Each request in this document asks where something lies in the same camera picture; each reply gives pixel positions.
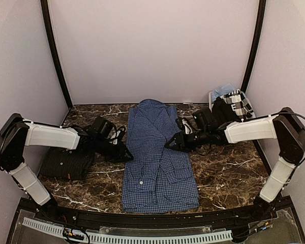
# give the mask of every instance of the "marble table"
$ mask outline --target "marble table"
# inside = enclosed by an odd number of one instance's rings
[[[207,106],[172,105],[177,107],[179,116],[188,119],[192,119],[194,111]],[[131,107],[136,107],[136,104],[74,106],[64,126],[86,126],[97,116],[107,118],[117,127],[127,126],[128,111]],[[200,150],[201,154],[204,154],[209,151],[209,146],[206,145]],[[250,205],[268,176],[252,142],[212,146],[208,155],[193,152],[190,153],[190,159],[200,194],[200,206],[186,212],[214,211]],[[124,168],[124,163],[104,162],[103,157],[96,154],[95,162],[84,181],[43,176],[40,176],[40,181],[52,192],[60,206],[122,214]]]

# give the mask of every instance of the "robotic arm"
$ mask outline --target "robotic arm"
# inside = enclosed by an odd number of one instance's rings
[[[113,128],[115,133],[109,137]],[[0,130],[0,170],[13,176],[39,206],[44,206],[54,199],[25,163],[25,146],[95,149],[109,162],[127,162],[133,160],[133,156],[121,141],[124,134],[125,127],[117,129],[113,123],[102,117],[97,117],[91,126],[85,128],[63,128],[36,123],[14,113]]]
[[[283,108],[276,115],[226,123],[220,127],[209,108],[195,112],[193,118],[199,130],[194,130],[186,119],[178,119],[177,124],[182,131],[166,143],[166,148],[189,153],[204,144],[226,145],[267,138],[278,140],[279,159],[254,201],[253,214],[255,218],[261,218],[301,163],[305,152],[304,125],[290,108]]]

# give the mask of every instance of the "black and white checkered cloth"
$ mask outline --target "black and white checkered cloth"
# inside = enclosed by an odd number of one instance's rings
[[[245,95],[240,89],[237,89],[229,94],[220,97],[227,104],[232,106],[233,111],[237,114],[239,118],[247,119],[252,118],[254,112],[252,106],[248,103]]]
[[[199,193],[189,155],[164,147],[179,132],[176,108],[144,100],[131,108],[122,205],[126,212],[163,213],[199,206]]]

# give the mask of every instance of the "black metal pole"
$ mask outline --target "black metal pole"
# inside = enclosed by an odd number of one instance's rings
[[[69,91],[67,88],[65,77],[62,72],[60,59],[59,59],[59,56],[57,53],[47,0],[41,0],[41,5],[42,5],[42,13],[43,13],[43,19],[44,19],[44,24],[45,24],[45,29],[46,29],[47,40],[49,42],[57,78],[59,79],[61,90],[62,90],[63,96],[65,97],[67,106],[69,109],[71,109],[73,107],[73,104],[72,104],[70,94],[69,94]]]
[[[266,0],[260,0],[249,61],[248,61],[248,65],[245,70],[245,75],[244,75],[244,79],[242,82],[242,86],[240,88],[241,91],[245,92],[245,93],[248,89],[256,53],[258,51],[259,41],[260,41],[260,37],[261,37],[262,24],[263,24],[263,18],[264,18],[264,12],[265,12],[265,4],[266,4]]]

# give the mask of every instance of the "white perforated strip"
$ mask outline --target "white perforated strip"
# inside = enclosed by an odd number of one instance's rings
[[[63,238],[63,227],[61,225],[53,225],[44,223],[39,220],[24,218],[23,225],[43,233]],[[81,231],[75,230],[74,233],[83,235]],[[111,243],[111,244],[203,244],[217,243],[226,240],[232,240],[231,230],[187,236],[167,236],[167,237],[134,237],[134,236],[117,236],[105,235],[87,232],[90,243]]]

